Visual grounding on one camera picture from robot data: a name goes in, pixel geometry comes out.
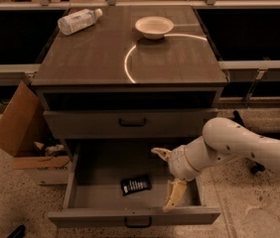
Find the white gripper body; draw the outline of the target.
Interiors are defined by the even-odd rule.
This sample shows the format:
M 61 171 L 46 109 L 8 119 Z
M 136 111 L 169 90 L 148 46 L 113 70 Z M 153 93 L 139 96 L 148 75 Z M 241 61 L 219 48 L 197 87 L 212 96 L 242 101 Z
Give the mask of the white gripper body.
M 188 161 L 184 145 L 174 149 L 169 157 L 168 166 L 170 173 L 176 178 L 185 181 L 192 181 L 200 173 L 196 171 Z

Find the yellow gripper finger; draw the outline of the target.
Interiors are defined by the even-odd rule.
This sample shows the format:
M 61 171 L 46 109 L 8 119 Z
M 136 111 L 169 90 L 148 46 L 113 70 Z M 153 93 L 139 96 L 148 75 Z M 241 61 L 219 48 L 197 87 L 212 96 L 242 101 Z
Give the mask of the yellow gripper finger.
M 151 152 L 158 155 L 163 161 L 167 162 L 172 152 L 165 148 L 152 148 Z
M 174 180 L 169 180 L 167 183 L 167 196 L 166 201 L 163 206 L 163 211 L 168 212 L 174 209 L 182 200 L 187 189 L 187 182 L 175 178 Z

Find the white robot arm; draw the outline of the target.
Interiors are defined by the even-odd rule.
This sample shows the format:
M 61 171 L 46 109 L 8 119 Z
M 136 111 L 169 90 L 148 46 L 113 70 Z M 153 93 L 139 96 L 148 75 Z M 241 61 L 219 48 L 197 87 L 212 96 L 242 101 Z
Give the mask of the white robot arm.
M 187 145 L 168 150 L 153 148 L 152 153 L 168 163 L 175 178 L 168 181 L 164 211 L 174 209 L 182 200 L 187 183 L 205 168 L 246 158 L 280 174 L 280 140 L 255 134 L 236 122 L 222 117 L 210 119 L 202 135 Z

